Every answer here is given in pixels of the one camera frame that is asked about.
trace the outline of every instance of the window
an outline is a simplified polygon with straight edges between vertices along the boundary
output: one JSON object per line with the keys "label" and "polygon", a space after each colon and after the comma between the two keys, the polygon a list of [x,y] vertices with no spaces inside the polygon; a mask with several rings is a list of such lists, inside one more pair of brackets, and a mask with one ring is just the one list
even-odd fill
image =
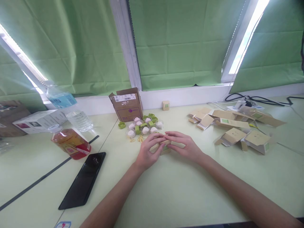
{"label": "window", "polygon": [[24,75],[29,79],[33,84],[34,88],[39,92],[43,101],[46,100],[44,95],[45,88],[40,83],[40,81],[47,81],[47,78],[42,75],[42,73],[37,69],[37,67],[32,63],[28,56],[21,50],[18,44],[13,40],[13,38],[7,33],[5,28],[0,24],[0,35],[1,38],[5,41],[7,46],[10,48],[8,50],[6,47],[3,47],[9,55],[16,61],[20,66]]}
{"label": "window", "polygon": [[238,34],[236,34],[236,36],[241,35],[243,37],[241,40],[239,40],[240,42],[236,37],[234,45],[231,46],[230,55],[228,56],[227,64],[223,71],[223,76],[222,76],[223,83],[234,81],[235,76],[237,75],[240,65],[243,61],[243,58],[246,54],[253,33],[257,25],[259,24],[259,21],[263,15],[266,6],[268,5],[268,2],[269,0],[259,0],[256,5],[254,5],[254,3],[253,4],[249,3],[243,21],[239,26]]}

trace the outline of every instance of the hand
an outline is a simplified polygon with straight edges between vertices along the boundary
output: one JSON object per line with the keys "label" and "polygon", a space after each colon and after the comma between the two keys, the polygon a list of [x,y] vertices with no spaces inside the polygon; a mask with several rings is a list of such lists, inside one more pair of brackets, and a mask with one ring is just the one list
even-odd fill
{"label": "hand", "polygon": [[184,148],[180,148],[176,145],[169,144],[168,148],[175,150],[177,153],[182,155],[185,158],[190,159],[193,162],[198,163],[202,157],[205,155],[201,149],[195,144],[193,139],[188,136],[180,133],[178,131],[166,131],[166,135],[164,136],[166,139],[185,144]]}
{"label": "hand", "polygon": [[151,147],[165,140],[166,139],[164,138],[163,134],[153,133],[149,135],[145,141],[142,142],[140,146],[139,154],[135,161],[135,165],[137,165],[137,167],[139,167],[141,171],[147,170],[158,160],[165,144],[164,143],[161,144],[155,153],[150,152]]}

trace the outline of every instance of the finger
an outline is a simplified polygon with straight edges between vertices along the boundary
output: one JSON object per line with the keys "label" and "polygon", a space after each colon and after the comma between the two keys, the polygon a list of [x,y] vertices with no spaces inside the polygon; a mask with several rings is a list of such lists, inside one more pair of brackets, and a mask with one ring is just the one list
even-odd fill
{"label": "finger", "polygon": [[146,138],[145,142],[149,142],[149,141],[153,140],[155,137],[163,137],[163,136],[164,136],[164,135],[161,134],[161,133],[152,133],[151,135],[149,135],[149,136]]}
{"label": "finger", "polygon": [[165,133],[167,135],[176,136],[176,137],[179,137],[179,138],[186,138],[187,137],[187,135],[185,135],[183,133],[180,133],[179,131],[166,131]]}
{"label": "finger", "polygon": [[163,142],[165,140],[166,139],[164,137],[153,139],[152,141],[150,141],[150,142],[147,143],[147,149],[150,149],[155,144]]}
{"label": "finger", "polygon": [[186,138],[179,138],[179,137],[174,137],[174,136],[169,136],[169,135],[165,135],[164,137],[168,140],[186,145],[186,140],[187,140]]}
{"label": "finger", "polygon": [[162,144],[158,147],[157,151],[155,151],[155,153],[153,154],[153,156],[159,157],[159,156],[161,155],[162,149],[163,149],[164,147],[165,147],[165,144],[162,143]]}
{"label": "finger", "polygon": [[176,145],[172,145],[172,144],[167,145],[167,147],[172,149],[172,150],[175,150],[179,154],[184,151],[183,148],[180,148],[180,147],[178,147]]}

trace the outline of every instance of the green label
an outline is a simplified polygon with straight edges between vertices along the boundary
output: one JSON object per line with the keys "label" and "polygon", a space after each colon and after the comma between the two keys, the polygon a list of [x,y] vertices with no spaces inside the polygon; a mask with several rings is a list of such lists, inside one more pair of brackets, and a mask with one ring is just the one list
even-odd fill
{"label": "green label", "polygon": [[262,117],[263,115],[255,113],[255,114],[253,114],[251,116],[258,119],[258,118]]}

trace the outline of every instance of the blue label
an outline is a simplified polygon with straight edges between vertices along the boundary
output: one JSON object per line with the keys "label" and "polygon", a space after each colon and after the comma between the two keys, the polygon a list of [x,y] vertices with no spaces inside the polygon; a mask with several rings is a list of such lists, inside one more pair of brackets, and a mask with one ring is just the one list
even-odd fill
{"label": "blue label", "polygon": [[61,97],[49,100],[57,109],[67,108],[77,103],[77,101],[71,94],[66,94]]}

